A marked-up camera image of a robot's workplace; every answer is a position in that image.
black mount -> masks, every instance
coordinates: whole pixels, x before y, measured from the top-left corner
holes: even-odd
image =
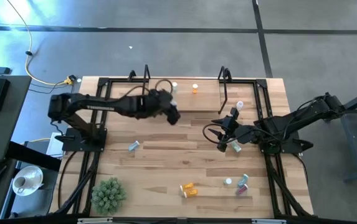
[[[67,152],[102,152],[105,148],[105,142],[108,130],[97,129],[97,139],[83,138],[80,131],[74,128],[68,128],[64,136],[55,138],[64,143],[62,150]]]

green artificial plant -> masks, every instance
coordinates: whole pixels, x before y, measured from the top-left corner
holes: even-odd
[[[91,202],[98,214],[114,214],[126,199],[126,192],[121,182],[112,177],[109,180],[101,180],[99,186],[92,188]]]

concrete floor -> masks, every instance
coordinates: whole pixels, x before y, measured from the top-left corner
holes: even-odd
[[[251,0],[12,1],[29,25],[255,29]],[[259,0],[264,29],[357,29],[357,0]],[[0,0],[0,26],[21,24]],[[213,76],[221,65],[235,77],[265,77],[257,34],[33,32],[30,71],[49,82],[66,76]],[[329,91],[347,102],[357,95],[357,35],[266,35],[272,75],[283,78],[292,110]],[[0,31],[0,66],[25,75],[26,32]],[[70,91],[59,89],[54,93]],[[12,140],[46,138],[50,95],[29,92]],[[357,181],[339,121],[300,131],[314,143],[304,153],[315,214],[357,221]]]

wooden table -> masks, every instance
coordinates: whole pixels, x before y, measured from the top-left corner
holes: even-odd
[[[149,87],[155,88],[157,82],[161,79],[151,78]],[[178,111],[185,112],[218,112],[221,109],[220,84],[217,79],[214,80],[196,80],[193,79],[169,79],[176,82],[178,87],[172,92],[174,101],[177,102]],[[198,92],[192,93],[193,84],[198,85]],[[170,91],[171,87],[167,82],[160,82],[157,89],[164,88]]]
[[[98,78],[83,77],[80,93],[95,95]],[[271,78],[267,79],[267,83],[274,115],[289,113],[283,80]],[[112,97],[122,96],[135,85],[138,84],[113,84]],[[139,94],[140,91],[136,90],[133,94]],[[223,85],[220,85],[220,92],[223,102]],[[228,101],[221,115],[216,112],[181,113],[181,119],[175,126],[167,123],[166,116],[136,120],[108,113],[108,139],[100,158],[96,185],[112,176],[123,182],[128,198],[114,217],[273,217],[265,161],[258,146],[241,145],[242,150],[238,154],[228,147],[227,152],[222,153],[202,135],[201,130],[205,124],[229,114],[231,107],[239,100],[244,102],[244,109],[240,112],[238,122],[253,124],[257,120],[251,85],[227,84],[227,92]],[[264,114],[267,114],[264,98],[261,99]],[[79,111],[79,115],[87,121],[91,113]],[[135,152],[128,152],[128,146],[136,140],[141,146]],[[68,156],[64,156],[60,170]],[[82,157],[82,152],[76,153],[66,169],[61,195],[63,202],[77,185]],[[303,208],[313,213],[302,164],[292,155],[286,154],[282,154],[282,162],[288,188]],[[243,174],[249,176],[249,190],[236,197],[236,183]],[[232,178],[233,183],[225,186],[223,180],[228,177]],[[195,183],[199,194],[185,199],[180,196],[179,185],[189,182]],[[87,188],[83,192],[80,211],[85,204]],[[277,195],[283,211],[279,190]],[[55,210],[57,187],[50,211]],[[97,214],[92,210],[91,216]]]

power cord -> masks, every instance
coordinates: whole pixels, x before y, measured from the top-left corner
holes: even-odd
[[[207,125],[205,125],[205,127],[203,127],[203,129],[202,129],[202,134],[203,134],[203,136],[204,136],[209,142],[214,143],[214,144],[227,144],[227,143],[233,142],[233,141],[235,141],[236,139],[239,139],[239,138],[241,138],[242,136],[245,136],[246,134],[249,134],[249,133],[252,132],[252,131],[260,131],[260,132],[262,132],[262,133],[264,133],[264,134],[266,134],[266,135],[269,135],[270,137],[272,137],[272,138],[274,138],[274,139],[276,139],[276,140],[278,140],[278,141],[280,140],[280,139],[278,139],[277,137],[273,136],[272,134],[270,134],[270,133],[268,133],[268,132],[266,132],[266,131],[264,131],[264,130],[261,130],[261,129],[258,129],[258,128],[253,128],[252,130],[250,130],[250,131],[248,131],[248,132],[246,132],[246,133],[243,133],[243,134],[241,134],[240,136],[236,136],[236,137],[234,137],[234,138],[232,138],[232,139],[230,139],[230,140],[228,140],[228,141],[217,142],[217,141],[214,141],[214,140],[212,140],[212,139],[210,139],[209,137],[206,136],[206,128],[207,128],[207,127],[210,127],[210,126],[218,126],[218,127],[222,127],[222,128],[224,128],[224,127],[223,127],[223,125],[221,125],[221,124],[207,124]]]
[[[16,14],[21,18],[22,22],[24,23],[24,26],[25,26],[26,29],[27,29],[27,32],[29,33],[30,46],[29,46],[29,50],[27,50],[27,51],[25,52],[25,54],[26,54],[26,62],[25,62],[25,64],[24,64],[24,68],[25,68],[25,70],[26,70],[27,75],[30,76],[30,77],[31,77],[32,79],[34,79],[35,81],[41,82],[41,83],[43,83],[43,84],[45,84],[45,85],[55,85],[55,86],[57,86],[57,85],[63,85],[64,83],[65,83],[65,84],[69,84],[69,79],[66,79],[66,80],[64,80],[63,82],[49,83],[49,82],[45,82],[45,81],[42,81],[42,80],[36,78],[35,76],[33,76],[33,75],[30,73],[30,71],[29,71],[29,57],[30,57],[30,56],[33,56],[33,53],[31,52],[32,46],[33,46],[33,38],[32,38],[32,36],[31,36],[30,29],[29,29],[29,27],[27,26],[26,21],[23,19],[23,17],[21,16],[21,14],[17,11],[17,9],[15,8],[15,6],[14,6],[9,0],[6,0],[6,1],[7,1],[7,2],[11,5],[11,7],[15,10]]]
[[[148,91],[148,93],[150,92],[149,89],[147,87],[144,86],[134,86],[131,90],[128,90],[128,92],[126,92],[123,96],[121,96],[120,98],[116,99],[113,102],[118,102],[122,99],[124,99],[124,97],[126,97],[128,94],[130,94],[132,91],[134,91],[137,88],[143,88],[144,90]]]
[[[294,157],[296,157],[303,164],[305,180],[306,180],[307,185],[308,185],[308,174],[307,174],[307,168],[305,167],[304,161],[302,160],[302,158],[300,158],[300,156],[296,155],[295,153],[293,153],[292,155]]]
[[[51,90],[50,90],[49,92],[37,91],[37,90],[32,90],[32,89],[29,89],[29,91],[33,91],[33,92],[35,92],[35,93],[50,94],[50,93],[52,93],[52,92],[56,89],[56,86],[57,86],[57,85],[58,85],[58,83],[56,83],[56,84],[54,85],[54,87],[50,88]]]
[[[29,142],[50,141],[50,140],[51,138],[42,138],[42,139],[31,140]]]
[[[161,82],[168,82],[169,84],[170,84],[170,94],[172,94],[172,92],[173,92],[173,84],[171,83],[171,81],[170,80],[168,80],[168,79],[162,79],[162,80],[159,80],[157,83],[156,83],[156,85],[155,85],[155,89],[158,89],[158,85],[161,83]]]
[[[37,87],[40,87],[40,88],[47,88],[47,89],[57,89],[57,88],[65,88],[67,87],[68,85],[64,85],[64,86],[57,86],[57,87],[48,87],[48,86],[42,86],[42,85],[36,85],[34,83],[30,83],[30,85],[32,86],[37,86]]]
[[[50,124],[51,124],[52,126],[56,127],[56,130],[57,130],[58,132],[60,132],[60,135],[62,135],[62,136],[63,136],[63,135],[64,135],[64,133],[63,133],[63,132],[59,129],[59,127],[58,127],[56,124],[54,124],[54,122],[55,122],[55,121],[51,121],[51,123],[50,123]]]
[[[62,169],[62,173],[60,173],[60,179],[59,179],[59,186],[58,186],[58,208],[60,208],[60,190],[62,188],[62,180],[65,175],[66,167],[67,164],[69,164],[70,160],[72,160],[73,156],[76,154],[77,151],[73,152],[66,160],[66,163],[64,165],[64,168]]]

